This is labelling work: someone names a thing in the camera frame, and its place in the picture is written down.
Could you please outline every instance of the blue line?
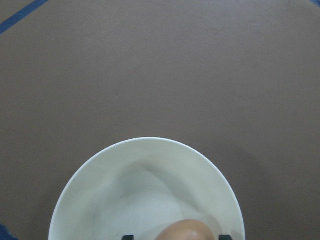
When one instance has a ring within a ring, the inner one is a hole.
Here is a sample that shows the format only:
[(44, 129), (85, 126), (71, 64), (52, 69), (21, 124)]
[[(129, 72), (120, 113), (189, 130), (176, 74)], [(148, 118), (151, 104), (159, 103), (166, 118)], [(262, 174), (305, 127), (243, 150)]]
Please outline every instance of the blue line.
[(317, 5), (318, 7), (320, 7), (320, 0), (310, 0), (311, 2), (313, 2), (315, 5)]
[(18, 240), (13, 237), (4, 225), (0, 224), (0, 239), (1, 240)]
[(3, 23), (0, 24), (0, 34), (3, 34), (13, 25), (20, 22), (22, 19), (24, 19), (26, 16), (31, 14), (36, 9), (40, 8), (43, 4), (45, 4), (48, 1), (49, 0), (35, 0), (25, 8), (18, 11), (15, 15), (13, 15), (12, 17), (8, 18), (7, 20), (5, 20)]

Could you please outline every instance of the floor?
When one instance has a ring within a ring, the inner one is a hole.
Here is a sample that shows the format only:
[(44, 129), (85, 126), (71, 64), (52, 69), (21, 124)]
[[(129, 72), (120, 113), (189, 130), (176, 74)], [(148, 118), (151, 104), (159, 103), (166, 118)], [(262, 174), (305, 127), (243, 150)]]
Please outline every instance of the floor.
[(45, 2), (0, 35), (0, 222), (46, 239), (83, 163), (150, 136), (221, 170), (248, 240), (320, 239), (319, 23), (309, 0)]

